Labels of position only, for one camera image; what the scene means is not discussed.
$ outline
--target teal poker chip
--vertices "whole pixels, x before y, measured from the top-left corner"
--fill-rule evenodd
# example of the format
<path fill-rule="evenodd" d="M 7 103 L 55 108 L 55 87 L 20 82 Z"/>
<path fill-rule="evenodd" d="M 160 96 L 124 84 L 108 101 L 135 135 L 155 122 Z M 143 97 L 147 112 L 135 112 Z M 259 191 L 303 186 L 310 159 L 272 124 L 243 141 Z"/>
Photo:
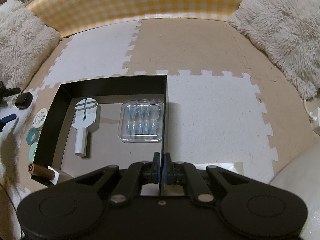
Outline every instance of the teal poker chip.
<path fill-rule="evenodd" d="M 35 142 L 31 145 L 29 150 L 29 162 L 33 162 L 35 155 L 36 155 L 36 149 L 37 149 L 38 143 Z"/>
<path fill-rule="evenodd" d="M 40 132 L 36 128 L 31 128 L 27 134 L 27 144 L 32 145 L 39 139 Z"/>

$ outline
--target white poker chip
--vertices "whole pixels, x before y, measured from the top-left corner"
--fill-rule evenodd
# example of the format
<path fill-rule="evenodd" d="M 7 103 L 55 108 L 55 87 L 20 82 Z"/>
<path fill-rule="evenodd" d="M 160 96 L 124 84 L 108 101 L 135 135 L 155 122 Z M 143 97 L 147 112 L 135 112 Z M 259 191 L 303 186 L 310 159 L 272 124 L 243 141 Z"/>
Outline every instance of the white poker chip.
<path fill-rule="evenodd" d="M 46 108 L 42 108 L 33 119 L 32 126 L 36 129 L 41 130 L 47 114 L 48 110 Z"/>

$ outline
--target white foam mat tile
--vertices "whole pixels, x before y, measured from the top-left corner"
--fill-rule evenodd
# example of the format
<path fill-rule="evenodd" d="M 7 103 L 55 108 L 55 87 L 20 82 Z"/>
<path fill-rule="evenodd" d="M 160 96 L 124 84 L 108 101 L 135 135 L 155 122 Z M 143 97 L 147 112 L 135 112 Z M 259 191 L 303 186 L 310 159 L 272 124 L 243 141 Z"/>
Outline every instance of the white foam mat tile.
<path fill-rule="evenodd" d="M 242 162 L 244 175 L 270 182 L 276 149 L 270 149 L 270 124 L 265 124 L 264 103 L 252 85 L 250 75 L 233 77 L 190 75 L 168 76 L 169 127 L 168 151 L 173 161 L 190 163 Z"/>
<path fill-rule="evenodd" d="M 137 39 L 133 35 L 140 25 L 138 21 L 124 22 L 77 33 L 50 68 L 43 88 L 70 80 L 125 75 L 128 69 L 122 66 L 130 60 L 126 54 L 134 47 L 130 43 Z"/>
<path fill-rule="evenodd" d="M 168 70 L 163 69 L 163 70 L 156 70 L 157 75 L 167 75 L 169 73 Z"/>

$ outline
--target brown cylinder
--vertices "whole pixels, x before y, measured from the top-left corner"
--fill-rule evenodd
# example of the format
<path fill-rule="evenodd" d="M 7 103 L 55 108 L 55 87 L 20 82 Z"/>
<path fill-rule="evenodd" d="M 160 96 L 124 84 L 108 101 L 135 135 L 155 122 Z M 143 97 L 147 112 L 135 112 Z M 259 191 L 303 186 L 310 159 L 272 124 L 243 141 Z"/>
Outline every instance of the brown cylinder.
<path fill-rule="evenodd" d="M 35 163 L 29 163 L 28 171 L 31 175 L 35 175 L 44 179 L 53 180 L 55 173 L 53 170 L 49 170 L 48 168 L 42 167 Z"/>

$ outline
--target white cable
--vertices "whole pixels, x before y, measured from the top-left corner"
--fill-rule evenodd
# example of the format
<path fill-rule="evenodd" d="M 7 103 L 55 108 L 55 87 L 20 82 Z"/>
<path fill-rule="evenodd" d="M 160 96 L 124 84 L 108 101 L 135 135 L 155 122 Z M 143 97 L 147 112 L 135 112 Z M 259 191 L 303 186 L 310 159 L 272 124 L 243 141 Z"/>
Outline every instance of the white cable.
<path fill-rule="evenodd" d="M 306 111 L 307 115 L 309 116 L 309 119 L 312 122 L 315 122 L 317 120 L 317 118 L 315 116 L 312 116 L 312 114 L 309 112 L 308 108 L 307 108 L 307 103 L 306 100 L 303 100 L 303 106 L 304 106 L 304 110 Z"/>

